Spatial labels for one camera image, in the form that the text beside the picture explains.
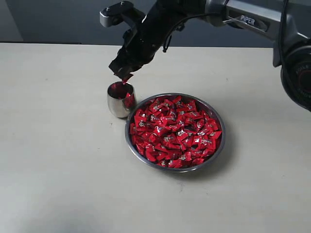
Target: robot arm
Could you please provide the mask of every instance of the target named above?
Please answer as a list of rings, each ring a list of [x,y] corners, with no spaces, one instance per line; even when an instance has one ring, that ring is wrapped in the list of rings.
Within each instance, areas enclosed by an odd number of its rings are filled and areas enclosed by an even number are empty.
[[[173,31],[183,30],[189,19],[197,17],[215,27],[229,25],[274,41],[273,66],[283,66],[281,77],[286,92],[311,111],[311,4],[302,3],[307,0],[289,4],[280,43],[283,2],[266,2],[267,6],[257,6],[241,0],[157,0],[146,16],[132,3],[120,2],[100,12],[103,26],[125,21],[131,28],[125,32],[124,45],[109,68],[122,80],[128,80],[132,72],[153,60]]]

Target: piper logo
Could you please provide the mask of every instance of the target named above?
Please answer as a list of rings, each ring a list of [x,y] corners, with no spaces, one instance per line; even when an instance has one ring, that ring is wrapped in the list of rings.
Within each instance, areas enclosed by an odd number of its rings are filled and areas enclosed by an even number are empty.
[[[245,23],[247,23],[247,24],[250,24],[250,25],[252,25],[252,26],[255,25],[255,20],[254,20],[253,18],[251,18],[251,17],[248,17],[248,16],[241,16],[241,19],[240,19],[240,20],[243,21],[243,22],[245,22]]]

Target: bowl of candy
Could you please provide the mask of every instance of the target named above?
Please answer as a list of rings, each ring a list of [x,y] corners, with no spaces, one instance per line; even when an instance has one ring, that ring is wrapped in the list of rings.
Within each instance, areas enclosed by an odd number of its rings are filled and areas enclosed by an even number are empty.
[[[225,126],[204,101],[185,94],[152,96],[139,103],[125,126],[136,157],[154,168],[188,172],[212,162],[225,145]]]

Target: black cable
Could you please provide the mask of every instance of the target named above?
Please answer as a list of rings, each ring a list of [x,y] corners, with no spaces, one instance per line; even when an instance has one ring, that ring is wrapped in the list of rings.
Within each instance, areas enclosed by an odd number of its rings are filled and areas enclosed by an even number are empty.
[[[216,13],[216,12],[210,12],[210,13],[205,13],[205,14],[200,14],[200,15],[195,15],[195,16],[189,16],[186,17],[182,20],[180,20],[178,23],[176,23],[172,29],[169,31],[168,36],[166,37],[164,44],[163,44],[163,52],[167,52],[167,50],[169,49],[169,46],[171,44],[171,40],[172,40],[172,33],[176,30],[176,28],[182,24],[185,23],[186,21],[188,21],[189,19],[193,19],[193,18],[200,18],[200,17],[206,17],[206,16],[219,16],[220,13]]]
[[[282,14],[281,14],[280,27],[279,27],[279,35],[278,35],[278,50],[279,50],[281,65],[283,68],[283,76],[285,77],[285,80],[287,81],[287,84],[289,85],[290,89],[294,92],[294,95],[296,96],[297,100],[300,103],[303,103],[304,106],[307,106],[310,109],[311,106],[300,97],[299,92],[296,90],[292,80],[290,79],[290,74],[287,69],[287,64],[285,62],[284,37],[285,37],[286,26],[287,26],[288,4],[289,4],[289,0],[284,0]]]

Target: bowl rim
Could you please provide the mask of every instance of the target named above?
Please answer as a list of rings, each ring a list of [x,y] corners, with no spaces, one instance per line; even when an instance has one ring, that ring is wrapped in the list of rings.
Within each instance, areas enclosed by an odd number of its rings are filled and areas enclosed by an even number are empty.
[[[132,117],[135,115],[136,111],[141,108],[145,103],[149,102],[152,99],[158,98],[158,97],[163,97],[163,96],[182,96],[182,97],[187,97],[190,99],[194,99],[197,102],[200,102],[201,104],[205,105],[209,110],[211,110],[215,116],[218,118],[219,123],[222,127],[222,139],[220,142],[220,145],[218,147],[218,149],[215,151],[215,153],[211,156],[210,159],[206,160],[204,163],[193,166],[193,167],[188,167],[188,168],[169,168],[169,167],[163,167],[163,166],[159,166],[157,164],[154,164],[152,162],[150,162],[149,160],[147,160],[146,158],[144,158],[143,156],[141,156],[141,154],[138,153],[138,151],[135,149],[134,145],[132,144],[131,138],[130,138],[130,120],[132,119]],[[141,160],[143,163],[156,168],[156,169],[160,169],[162,171],[168,171],[168,172],[179,172],[179,173],[183,173],[183,172],[189,172],[189,171],[194,171],[197,170],[199,168],[202,168],[204,166],[206,166],[207,164],[210,164],[214,159],[216,159],[219,154],[221,153],[221,151],[223,150],[224,146],[225,146],[225,124],[222,120],[222,118],[220,117],[220,115],[218,114],[218,112],[212,107],[210,106],[208,103],[206,103],[205,101],[191,96],[191,95],[187,95],[187,94],[182,94],[182,93],[163,93],[163,94],[157,94],[154,96],[151,96],[143,101],[141,101],[139,104],[137,104],[137,106],[135,107],[135,109],[130,113],[130,115],[127,118],[126,124],[125,124],[125,139],[126,142],[130,148],[130,150],[132,151],[132,153],[139,159]]]

